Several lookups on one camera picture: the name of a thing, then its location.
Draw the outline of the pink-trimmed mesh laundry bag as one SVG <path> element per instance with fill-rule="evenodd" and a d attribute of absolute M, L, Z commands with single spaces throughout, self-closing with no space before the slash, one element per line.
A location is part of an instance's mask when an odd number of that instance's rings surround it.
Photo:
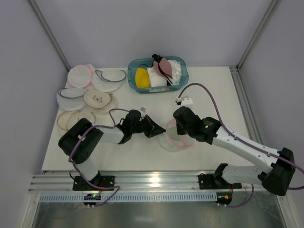
<path fill-rule="evenodd" d="M 163 125 L 166 132 L 158 136 L 159 145 L 170 152 L 178 152 L 190 148 L 194 141 L 188 135 L 178 135 L 175 119 Z"/>

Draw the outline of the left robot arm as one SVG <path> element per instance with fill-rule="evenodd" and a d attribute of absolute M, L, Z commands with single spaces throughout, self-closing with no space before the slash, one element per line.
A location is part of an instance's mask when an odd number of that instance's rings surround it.
<path fill-rule="evenodd" d="M 146 138 L 153 138 L 165 132 L 144 111 L 132 109 L 113 126 L 93 125 L 88 119 L 82 118 L 59 139 L 58 146 L 88 185 L 103 188 L 101 174 L 91 159 L 98 143 L 122 145 L 131 140 L 134 134 L 142 133 Z"/>

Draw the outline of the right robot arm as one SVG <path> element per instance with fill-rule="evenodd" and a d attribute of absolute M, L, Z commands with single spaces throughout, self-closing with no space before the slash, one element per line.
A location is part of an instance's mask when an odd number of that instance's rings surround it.
<path fill-rule="evenodd" d="M 277 150 L 265 147 L 238 134 L 228 133 L 220 121 L 212 118 L 199 118 L 188 107 L 180 107 L 173 117 L 178 134 L 188 135 L 198 142 L 217 146 L 244 158 L 252 166 L 220 164 L 213 173 L 213 180 L 220 188 L 245 183 L 261 185 L 278 196 L 284 196 L 295 172 L 291 165 L 293 152 L 288 148 Z"/>

